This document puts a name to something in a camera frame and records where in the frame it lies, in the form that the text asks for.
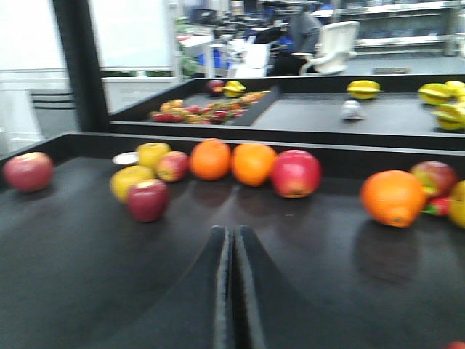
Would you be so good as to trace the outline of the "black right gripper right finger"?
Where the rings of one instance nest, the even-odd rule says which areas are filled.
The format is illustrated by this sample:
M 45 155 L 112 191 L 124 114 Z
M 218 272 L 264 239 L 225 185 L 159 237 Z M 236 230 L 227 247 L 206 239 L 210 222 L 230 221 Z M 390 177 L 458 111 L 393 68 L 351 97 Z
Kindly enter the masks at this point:
M 234 230 L 234 329 L 238 348 L 341 348 L 337 322 L 288 282 L 254 230 Z

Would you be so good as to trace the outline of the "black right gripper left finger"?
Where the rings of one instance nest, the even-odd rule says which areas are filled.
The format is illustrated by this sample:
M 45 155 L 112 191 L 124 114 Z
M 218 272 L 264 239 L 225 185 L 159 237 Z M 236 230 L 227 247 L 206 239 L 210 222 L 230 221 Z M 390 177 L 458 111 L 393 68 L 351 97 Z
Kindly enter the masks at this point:
M 140 319 L 102 348 L 231 348 L 229 278 L 232 236 L 211 228 L 186 274 Z

